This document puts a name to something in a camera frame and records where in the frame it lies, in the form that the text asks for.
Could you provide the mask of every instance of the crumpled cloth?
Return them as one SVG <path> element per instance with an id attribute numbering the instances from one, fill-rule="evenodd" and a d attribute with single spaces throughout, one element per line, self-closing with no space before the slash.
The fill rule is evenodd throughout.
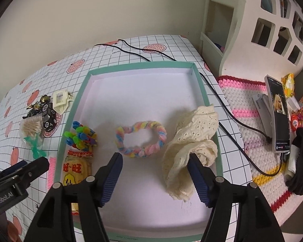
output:
<path id="1" fill-rule="evenodd" d="M 188 201 L 194 185 L 187 169 L 190 153 L 195 153 L 204 166 L 211 166 L 218 153 L 211 140 L 219 126 L 214 106 L 200 106 L 183 115 L 176 127 L 176 135 L 167 144 L 162 170 L 166 190 L 174 199 Z"/>

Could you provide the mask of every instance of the red crochet stripe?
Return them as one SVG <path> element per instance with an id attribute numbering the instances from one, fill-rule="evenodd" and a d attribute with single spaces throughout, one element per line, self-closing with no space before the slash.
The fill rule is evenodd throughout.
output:
<path id="1" fill-rule="evenodd" d="M 216 78 L 217 82 L 219 82 L 220 80 L 223 79 L 230 79 L 230 80 L 234 80 L 237 82 L 243 82 L 243 83 L 249 83 L 249 84 L 256 84 L 256 85 L 260 85 L 260 86 L 266 86 L 266 84 L 264 82 L 259 82 L 259 81 L 251 81 L 251 80 L 247 80 L 247 79 L 242 79 L 242 78 L 237 78 L 237 77 L 233 77 L 233 76 L 229 76 L 229 75 L 222 75 Z"/>
<path id="2" fill-rule="evenodd" d="M 286 192 L 276 201 L 274 202 L 270 208 L 272 209 L 273 213 L 277 211 L 285 202 L 288 200 L 288 198 L 291 196 L 291 192 L 286 190 Z"/>

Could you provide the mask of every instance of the black glove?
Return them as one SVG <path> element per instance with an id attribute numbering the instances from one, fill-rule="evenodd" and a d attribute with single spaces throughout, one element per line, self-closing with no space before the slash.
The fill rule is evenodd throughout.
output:
<path id="1" fill-rule="evenodd" d="M 291 180 L 286 181 L 286 186 L 288 186 L 288 191 L 303 195 L 303 128 L 299 127 L 296 130 L 296 137 L 292 144 L 300 149 L 300 153 L 296 160 L 296 173 Z"/>

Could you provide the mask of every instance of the silver screw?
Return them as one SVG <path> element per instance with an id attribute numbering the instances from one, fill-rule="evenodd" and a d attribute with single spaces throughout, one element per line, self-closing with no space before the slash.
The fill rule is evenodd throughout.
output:
<path id="1" fill-rule="evenodd" d="M 251 186 L 252 188 L 257 188 L 257 187 L 258 187 L 258 185 L 257 185 L 255 182 L 251 182 L 251 183 L 250 183 L 250 186 Z"/>
<path id="2" fill-rule="evenodd" d="M 87 181 L 87 182 L 93 182 L 94 180 L 95 180 L 95 177 L 92 176 L 92 175 L 90 175 L 90 176 L 88 176 L 88 177 L 86 178 L 86 181 Z"/>
<path id="3" fill-rule="evenodd" d="M 216 177 L 216 181 L 217 181 L 218 183 L 222 183 L 224 180 L 225 180 L 225 179 L 224 179 L 222 176 L 217 176 L 217 177 Z"/>
<path id="4" fill-rule="evenodd" d="M 57 189 L 61 186 L 61 183 L 60 182 L 56 182 L 53 184 L 53 188 Z"/>

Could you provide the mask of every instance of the toy car wheel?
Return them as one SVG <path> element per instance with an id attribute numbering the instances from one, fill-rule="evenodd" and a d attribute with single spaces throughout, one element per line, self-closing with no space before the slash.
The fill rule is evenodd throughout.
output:
<path id="1" fill-rule="evenodd" d="M 48 104 L 45 104 L 45 105 L 43 106 L 43 112 L 45 112 L 45 111 L 47 110 L 47 108 L 48 108 Z"/>

